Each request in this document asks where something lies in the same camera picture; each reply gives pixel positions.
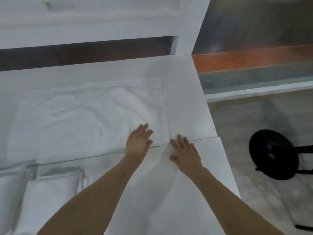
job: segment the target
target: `folded white cloth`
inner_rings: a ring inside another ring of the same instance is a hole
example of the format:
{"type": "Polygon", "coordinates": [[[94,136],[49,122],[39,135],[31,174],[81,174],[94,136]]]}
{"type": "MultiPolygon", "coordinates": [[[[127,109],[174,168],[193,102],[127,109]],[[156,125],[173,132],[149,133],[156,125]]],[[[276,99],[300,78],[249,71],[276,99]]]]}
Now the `folded white cloth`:
{"type": "Polygon", "coordinates": [[[28,93],[10,131],[8,161],[51,163],[121,152],[144,123],[154,131],[152,146],[167,144],[166,95],[162,82],[152,79],[150,85],[134,79],[136,84],[118,81],[123,87],[89,83],[28,93]]]}
{"type": "Polygon", "coordinates": [[[82,172],[43,176],[27,183],[15,235],[35,235],[77,193],[82,172]]]}
{"type": "Polygon", "coordinates": [[[7,234],[27,183],[26,164],[0,170],[0,234],[7,234]]]}

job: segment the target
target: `gray wood floor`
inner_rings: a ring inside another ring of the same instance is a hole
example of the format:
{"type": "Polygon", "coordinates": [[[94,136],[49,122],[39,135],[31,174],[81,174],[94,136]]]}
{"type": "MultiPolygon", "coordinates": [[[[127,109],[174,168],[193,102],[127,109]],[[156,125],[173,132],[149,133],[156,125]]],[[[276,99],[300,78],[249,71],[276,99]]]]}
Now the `gray wood floor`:
{"type": "MultiPolygon", "coordinates": [[[[295,146],[313,144],[313,90],[212,102],[208,106],[243,201],[286,235],[312,234],[294,229],[293,224],[313,226],[313,176],[276,181],[255,171],[248,143],[254,132],[271,129],[295,146]]],[[[299,157],[301,168],[313,168],[312,154],[299,157]]]]}

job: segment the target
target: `white table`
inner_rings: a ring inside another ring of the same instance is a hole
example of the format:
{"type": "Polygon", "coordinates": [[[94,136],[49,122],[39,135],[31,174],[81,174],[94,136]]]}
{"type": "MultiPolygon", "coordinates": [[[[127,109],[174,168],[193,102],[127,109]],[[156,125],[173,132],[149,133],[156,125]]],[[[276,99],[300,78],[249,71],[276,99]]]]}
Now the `white table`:
{"type": "Polygon", "coordinates": [[[174,55],[0,72],[0,158],[25,92],[138,77],[162,77],[167,92],[170,137],[217,137],[191,56],[174,55]]]}
{"type": "MultiPolygon", "coordinates": [[[[203,166],[240,197],[221,139],[193,143],[203,166]]],[[[225,234],[197,187],[168,159],[172,153],[171,146],[148,150],[123,192],[106,234],[225,234]]],[[[120,153],[43,165],[37,175],[81,169],[91,184],[123,156],[120,153]]]]}

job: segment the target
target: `orange stripe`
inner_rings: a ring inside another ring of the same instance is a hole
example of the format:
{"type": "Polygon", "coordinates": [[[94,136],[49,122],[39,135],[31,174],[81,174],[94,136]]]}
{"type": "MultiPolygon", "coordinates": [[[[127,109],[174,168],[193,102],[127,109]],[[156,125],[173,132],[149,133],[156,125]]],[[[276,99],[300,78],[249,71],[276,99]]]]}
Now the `orange stripe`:
{"type": "Polygon", "coordinates": [[[313,61],[313,44],[193,55],[198,73],[313,61]]]}

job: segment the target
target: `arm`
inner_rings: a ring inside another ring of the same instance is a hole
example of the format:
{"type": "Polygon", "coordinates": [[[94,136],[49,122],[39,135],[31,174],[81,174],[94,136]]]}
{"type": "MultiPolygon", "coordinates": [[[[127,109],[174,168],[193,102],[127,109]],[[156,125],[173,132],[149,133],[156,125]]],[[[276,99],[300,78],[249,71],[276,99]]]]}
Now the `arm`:
{"type": "Polygon", "coordinates": [[[153,133],[148,124],[134,130],[125,147],[125,157],[95,183],[57,211],[37,235],[103,235],[132,174],[146,156],[153,133]]]}
{"type": "Polygon", "coordinates": [[[204,168],[194,144],[186,137],[178,135],[178,144],[173,139],[170,143],[177,154],[170,160],[201,191],[226,235],[284,235],[204,168]]]}

